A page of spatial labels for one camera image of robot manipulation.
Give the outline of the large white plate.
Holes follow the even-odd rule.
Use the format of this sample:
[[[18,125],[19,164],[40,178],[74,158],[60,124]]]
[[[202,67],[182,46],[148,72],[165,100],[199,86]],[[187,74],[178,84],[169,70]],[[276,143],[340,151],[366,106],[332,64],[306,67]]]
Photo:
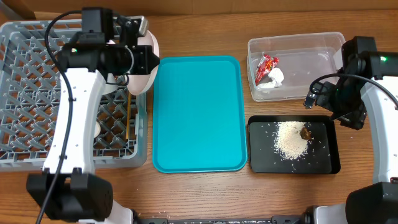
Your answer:
[[[156,37],[150,31],[147,31],[147,34],[144,37],[139,37],[138,43],[139,44],[150,44],[153,47],[153,50],[152,50],[153,53],[157,57],[160,57],[158,41],[157,41]],[[148,75],[128,75],[129,83],[127,84],[127,89],[129,90],[129,92],[132,95],[137,96],[137,95],[140,95],[140,94],[148,91],[156,78],[158,69],[159,69],[159,66],[157,65],[156,67],[154,67],[152,69],[152,71]]]

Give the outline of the wooden chopstick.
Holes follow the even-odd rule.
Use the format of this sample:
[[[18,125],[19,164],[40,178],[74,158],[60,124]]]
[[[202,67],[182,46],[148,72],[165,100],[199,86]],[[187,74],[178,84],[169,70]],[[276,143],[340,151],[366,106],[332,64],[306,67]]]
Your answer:
[[[126,141],[129,140],[131,118],[131,94],[127,91]]]

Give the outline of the white napkin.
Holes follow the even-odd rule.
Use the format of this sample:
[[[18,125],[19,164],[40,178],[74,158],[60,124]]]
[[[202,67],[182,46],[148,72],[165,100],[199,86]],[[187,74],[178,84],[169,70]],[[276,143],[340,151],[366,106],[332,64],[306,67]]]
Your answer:
[[[269,82],[266,83],[260,83],[258,84],[258,88],[263,90],[263,89],[268,89],[268,88],[277,88],[282,86],[282,82],[284,81],[284,74],[281,69],[279,68],[273,68],[269,73],[268,73],[268,79],[270,79]]]

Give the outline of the white cup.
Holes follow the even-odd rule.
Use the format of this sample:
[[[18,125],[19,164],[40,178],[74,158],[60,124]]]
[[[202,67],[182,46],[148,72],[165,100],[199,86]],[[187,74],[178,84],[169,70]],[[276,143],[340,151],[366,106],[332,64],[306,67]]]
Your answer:
[[[94,137],[96,138],[101,132],[101,126],[99,122],[95,123],[95,131],[94,131]]]

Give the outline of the red snack wrapper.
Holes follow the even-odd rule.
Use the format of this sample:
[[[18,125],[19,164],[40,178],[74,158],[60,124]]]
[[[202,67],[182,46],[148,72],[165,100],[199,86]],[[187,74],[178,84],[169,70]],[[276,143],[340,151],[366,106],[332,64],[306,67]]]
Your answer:
[[[277,57],[271,57],[270,55],[263,53],[256,68],[255,84],[258,85],[260,81],[277,66],[278,63],[279,59]]]

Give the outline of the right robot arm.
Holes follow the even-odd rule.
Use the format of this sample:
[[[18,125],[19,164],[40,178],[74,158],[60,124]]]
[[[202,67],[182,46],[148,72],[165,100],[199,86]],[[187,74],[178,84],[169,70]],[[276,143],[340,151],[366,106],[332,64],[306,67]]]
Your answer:
[[[301,223],[397,223],[397,54],[349,54],[334,77],[335,84],[326,75],[314,80],[304,105],[321,106],[352,129],[369,119],[373,184],[351,192],[345,203],[308,208]]]

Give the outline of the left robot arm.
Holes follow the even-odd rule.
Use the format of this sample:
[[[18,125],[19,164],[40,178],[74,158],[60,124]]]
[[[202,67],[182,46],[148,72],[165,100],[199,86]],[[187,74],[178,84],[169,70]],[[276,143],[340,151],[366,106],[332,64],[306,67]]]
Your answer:
[[[26,188],[40,206],[39,218],[79,223],[136,223],[134,210],[113,198],[113,187],[95,175],[93,139],[108,77],[122,76],[130,94],[145,93],[160,63],[157,39],[144,16],[111,9],[80,10],[81,31],[57,54],[61,95],[55,132],[40,174]]]

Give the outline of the brown food scrap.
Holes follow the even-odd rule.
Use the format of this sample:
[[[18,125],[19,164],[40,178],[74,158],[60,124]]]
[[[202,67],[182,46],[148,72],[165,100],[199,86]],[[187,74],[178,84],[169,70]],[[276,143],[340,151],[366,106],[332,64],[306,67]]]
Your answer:
[[[312,140],[312,133],[311,133],[311,131],[310,131],[308,128],[306,128],[306,127],[303,127],[303,128],[301,129],[301,131],[300,131],[300,136],[301,136],[302,139],[304,139],[304,140],[306,140],[306,141]]]

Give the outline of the pile of rice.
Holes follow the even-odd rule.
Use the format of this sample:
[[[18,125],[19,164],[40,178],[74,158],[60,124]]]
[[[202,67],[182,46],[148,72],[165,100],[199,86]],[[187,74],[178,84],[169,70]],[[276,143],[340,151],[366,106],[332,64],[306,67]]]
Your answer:
[[[296,160],[308,151],[308,140],[301,137],[301,130],[305,123],[298,121],[284,121],[276,124],[274,149],[284,160]]]

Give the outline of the clear plastic bin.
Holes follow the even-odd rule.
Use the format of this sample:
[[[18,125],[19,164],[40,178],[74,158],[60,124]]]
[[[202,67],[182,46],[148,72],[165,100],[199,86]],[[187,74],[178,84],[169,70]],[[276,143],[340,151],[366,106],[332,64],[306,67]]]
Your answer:
[[[280,101],[305,98],[316,78],[336,73],[342,67],[341,47],[345,43],[339,32],[261,37],[248,42],[247,71],[254,101]],[[264,77],[256,83],[257,66],[269,55],[279,59],[276,65],[284,75],[281,86],[264,88],[272,80]]]

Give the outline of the teal serving tray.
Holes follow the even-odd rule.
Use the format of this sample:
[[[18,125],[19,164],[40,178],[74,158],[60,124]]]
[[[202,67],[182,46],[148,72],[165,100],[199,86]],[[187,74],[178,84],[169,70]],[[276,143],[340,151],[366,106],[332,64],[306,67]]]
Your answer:
[[[153,97],[152,163],[159,172],[229,172],[245,166],[248,150],[237,59],[164,58]]]

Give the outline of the black tray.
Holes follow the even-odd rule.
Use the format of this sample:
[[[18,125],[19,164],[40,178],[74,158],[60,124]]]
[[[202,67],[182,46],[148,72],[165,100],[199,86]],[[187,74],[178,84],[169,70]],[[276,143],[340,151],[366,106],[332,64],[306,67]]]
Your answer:
[[[284,121],[305,123],[312,133],[306,155],[284,160],[274,149],[276,124]],[[256,173],[337,174],[340,157],[335,124],[322,115],[256,115],[248,121],[250,166]]]

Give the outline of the grey dish rack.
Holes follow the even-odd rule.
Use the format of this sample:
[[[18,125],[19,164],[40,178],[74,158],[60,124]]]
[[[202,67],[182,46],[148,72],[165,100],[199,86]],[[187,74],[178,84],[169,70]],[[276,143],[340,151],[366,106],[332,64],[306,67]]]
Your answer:
[[[42,168],[55,131],[60,75],[46,49],[57,53],[80,31],[78,19],[7,22],[1,26],[1,170]],[[123,78],[100,101],[94,139],[97,168],[139,167],[147,159],[146,96],[131,95],[126,141],[127,91]]]

